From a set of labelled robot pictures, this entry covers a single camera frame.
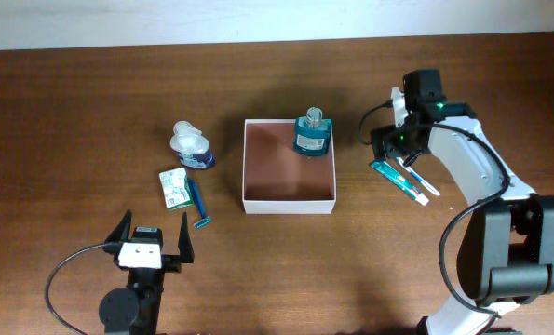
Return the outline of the white cardboard box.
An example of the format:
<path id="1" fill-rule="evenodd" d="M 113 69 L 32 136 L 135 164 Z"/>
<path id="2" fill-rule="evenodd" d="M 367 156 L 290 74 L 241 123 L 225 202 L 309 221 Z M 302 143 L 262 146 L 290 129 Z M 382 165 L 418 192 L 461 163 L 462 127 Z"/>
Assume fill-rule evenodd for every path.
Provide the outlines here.
<path id="1" fill-rule="evenodd" d="M 337 200 L 334 144 L 293 150 L 292 119 L 244 121 L 241 201 L 247 214 L 330 214 Z"/>

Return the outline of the blue white toothbrush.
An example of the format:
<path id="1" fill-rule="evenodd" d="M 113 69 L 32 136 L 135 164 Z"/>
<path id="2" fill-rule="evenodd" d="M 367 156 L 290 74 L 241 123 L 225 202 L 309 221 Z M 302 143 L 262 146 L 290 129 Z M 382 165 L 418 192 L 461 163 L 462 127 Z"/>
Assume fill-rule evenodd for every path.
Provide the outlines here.
<path id="1" fill-rule="evenodd" d="M 397 161 L 397 163 L 399 164 L 399 166 L 401 168 L 403 168 L 410 175 L 412 175 L 431 194 L 433 194 L 435 196 L 440 196 L 439 190 L 436 187 L 434 187 L 431 183 L 429 183 L 426 179 L 424 179 L 420 174 L 418 174 L 412 167 L 405 166 L 404 165 L 404 160 L 401 157 L 397 157 L 396 161 Z"/>

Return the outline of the clear cap deodorant bottle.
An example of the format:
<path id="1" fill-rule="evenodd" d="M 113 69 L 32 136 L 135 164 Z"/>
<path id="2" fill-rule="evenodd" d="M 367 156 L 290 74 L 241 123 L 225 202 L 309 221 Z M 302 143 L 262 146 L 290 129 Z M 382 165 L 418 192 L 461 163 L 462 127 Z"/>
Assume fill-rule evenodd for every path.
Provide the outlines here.
<path id="1" fill-rule="evenodd" d="M 173 126 L 169 145 L 185 167 L 207 169 L 215 165 L 208 139 L 187 121 L 179 121 Z"/>

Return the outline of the green toothpaste tube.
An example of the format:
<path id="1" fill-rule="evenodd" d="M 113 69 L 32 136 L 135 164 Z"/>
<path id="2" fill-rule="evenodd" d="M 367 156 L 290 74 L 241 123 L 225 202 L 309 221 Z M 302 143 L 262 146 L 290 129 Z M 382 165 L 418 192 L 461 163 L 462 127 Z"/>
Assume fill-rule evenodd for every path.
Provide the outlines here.
<path id="1" fill-rule="evenodd" d="M 429 202 L 429 199 L 416 186 L 405 179 L 386 161 L 373 161 L 371 163 L 371 168 L 386 177 L 409 198 L 416 201 L 420 205 L 425 206 Z"/>

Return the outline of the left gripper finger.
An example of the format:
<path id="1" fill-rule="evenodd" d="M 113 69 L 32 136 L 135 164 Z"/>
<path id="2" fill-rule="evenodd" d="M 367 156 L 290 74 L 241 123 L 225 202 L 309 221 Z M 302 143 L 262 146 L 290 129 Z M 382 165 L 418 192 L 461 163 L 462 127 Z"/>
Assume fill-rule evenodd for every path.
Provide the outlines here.
<path id="1" fill-rule="evenodd" d="M 178 240 L 178 250 L 180 252 L 181 263 L 193 263 L 195 261 L 195 253 L 191 237 L 189 235 L 187 213 L 182 214 L 180 226 L 180 235 Z"/>
<path id="2" fill-rule="evenodd" d="M 125 242 L 128 240 L 130 225 L 131 225 L 132 212 L 128 209 L 124 214 L 123 218 L 114 228 L 114 230 L 109 233 L 107 238 L 104 240 L 105 243 L 119 243 Z"/>

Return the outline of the green white packet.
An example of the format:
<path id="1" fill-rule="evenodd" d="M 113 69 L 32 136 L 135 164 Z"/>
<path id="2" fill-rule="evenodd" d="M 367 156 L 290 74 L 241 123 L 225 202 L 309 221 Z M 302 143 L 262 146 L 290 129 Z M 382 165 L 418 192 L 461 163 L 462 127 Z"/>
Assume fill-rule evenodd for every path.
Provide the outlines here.
<path id="1" fill-rule="evenodd" d="M 159 179 L 168 210 L 185 208 L 193 204 L 187 172 L 183 167 L 161 172 Z"/>

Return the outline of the blue mouthwash bottle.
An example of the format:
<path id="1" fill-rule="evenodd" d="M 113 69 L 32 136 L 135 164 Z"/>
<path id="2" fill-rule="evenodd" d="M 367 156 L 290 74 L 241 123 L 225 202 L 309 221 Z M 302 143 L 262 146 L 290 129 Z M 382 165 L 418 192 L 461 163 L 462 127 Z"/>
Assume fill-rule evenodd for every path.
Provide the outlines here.
<path id="1" fill-rule="evenodd" d="M 293 149 L 306 156 L 326 155 L 331 143 L 332 124 L 323 118 L 318 107 L 310 107 L 306 115 L 298 117 L 294 123 Z"/>

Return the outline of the blue disposable razor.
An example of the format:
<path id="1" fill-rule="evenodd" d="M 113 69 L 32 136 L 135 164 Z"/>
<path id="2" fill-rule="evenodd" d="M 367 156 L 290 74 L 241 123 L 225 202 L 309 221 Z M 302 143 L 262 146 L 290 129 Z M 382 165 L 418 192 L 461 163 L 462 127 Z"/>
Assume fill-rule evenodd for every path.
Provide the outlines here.
<path id="1" fill-rule="evenodd" d="M 196 229 L 200 229 L 211 223 L 211 217 L 208 215 L 204 203 L 201 198 L 201 194 L 197 188 L 196 182 L 193 179 L 188 180 L 188 185 L 192 193 L 193 201 L 196 205 L 196 209 L 200 216 L 200 220 L 194 224 Z"/>

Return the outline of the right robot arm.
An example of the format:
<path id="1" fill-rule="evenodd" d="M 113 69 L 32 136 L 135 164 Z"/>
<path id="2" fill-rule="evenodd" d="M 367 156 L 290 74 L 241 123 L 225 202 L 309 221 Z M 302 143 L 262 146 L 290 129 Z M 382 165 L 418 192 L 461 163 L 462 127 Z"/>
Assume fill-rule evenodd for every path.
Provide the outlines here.
<path id="1" fill-rule="evenodd" d="M 419 334 L 490 334 L 493 323 L 554 292 L 554 195 L 539 195 L 508 167 L 465 102 L 449 102 L 439 71 L 405 74 L 384 106 L 391 126 L 375 128 L 372 168 L 420 204 L 426 197 L 390 163 L 409 169 L 421 154 L 446 167 L 467 207 L 439 241 L 449 299 L 423 317 Z"/>

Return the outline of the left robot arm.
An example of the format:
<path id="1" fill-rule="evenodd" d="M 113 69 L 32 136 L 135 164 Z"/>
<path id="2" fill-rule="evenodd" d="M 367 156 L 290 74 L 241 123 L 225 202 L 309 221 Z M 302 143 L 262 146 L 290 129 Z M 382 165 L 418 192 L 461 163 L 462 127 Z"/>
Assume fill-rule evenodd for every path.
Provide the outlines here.
<path id="1" fill-rule="evenodd" d="M 127 211 L 105 239 L 103 251 L 114 257 L 114 264 L 128 272 L 124 287 L 109 291 L 99 305 L 99 318 L 106 334 L 156 334 L 164 279 L 179 273 L 195 259 L 188 229 L 182 215 L 177 254 L 162 252 L 163 232 L 155 227 L 130 228 L 132 213 Z"/>

